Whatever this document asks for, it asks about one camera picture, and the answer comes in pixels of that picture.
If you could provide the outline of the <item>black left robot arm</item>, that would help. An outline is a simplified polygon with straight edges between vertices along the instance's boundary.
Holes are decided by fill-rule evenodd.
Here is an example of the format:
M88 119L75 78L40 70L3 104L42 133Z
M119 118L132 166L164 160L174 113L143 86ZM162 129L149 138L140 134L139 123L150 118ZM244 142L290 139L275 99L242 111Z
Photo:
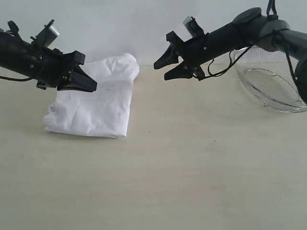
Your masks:
M42 90L96 91L97 82L80 68L84 60L85 55L78 51L64 54L0 33L0 66L36 80Z

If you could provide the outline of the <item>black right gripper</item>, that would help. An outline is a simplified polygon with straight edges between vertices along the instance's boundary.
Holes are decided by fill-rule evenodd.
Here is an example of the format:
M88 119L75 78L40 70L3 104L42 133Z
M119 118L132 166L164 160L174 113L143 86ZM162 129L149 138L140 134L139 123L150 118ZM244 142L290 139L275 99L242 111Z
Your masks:
M182 57L183 62L177 67L164 74L164 80L191 79L193 77L202 81L207 78L201 68L205 63L206 40L208 33L203 36L191 38L183 41L174 31L166 35L166 40L170 42L169 47L163 55L153 64L155 70L161 69L171 64L178 64L178 57Z

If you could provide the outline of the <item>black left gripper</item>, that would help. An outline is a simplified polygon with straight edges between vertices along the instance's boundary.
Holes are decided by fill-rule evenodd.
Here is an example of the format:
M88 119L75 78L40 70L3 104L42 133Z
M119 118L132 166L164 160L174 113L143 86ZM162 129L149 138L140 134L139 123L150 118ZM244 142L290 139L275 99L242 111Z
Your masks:
M81 92L95 92L97 89L97 82L81 68L85 54L79 51L64 54L58 49L33 47L28 60L28 77L37 80L38 88Z

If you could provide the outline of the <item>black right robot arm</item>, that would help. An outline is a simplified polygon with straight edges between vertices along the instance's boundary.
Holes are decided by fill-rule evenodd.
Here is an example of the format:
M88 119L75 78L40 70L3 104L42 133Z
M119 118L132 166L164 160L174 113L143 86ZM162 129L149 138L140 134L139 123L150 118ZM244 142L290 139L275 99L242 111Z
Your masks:
M161 69L177 64L164 74L166 81L217 77L225 72L205 75L201 65L227 52L257 46L268 52L285 53L298 93L304 102L307 100L307 35L291 30L277 14L263 16L260 7L251 8L210 33L205 33L193 17L187 17L183 24L192 38L183 41L175 32L169 32L166 40L170 45L153 65Z

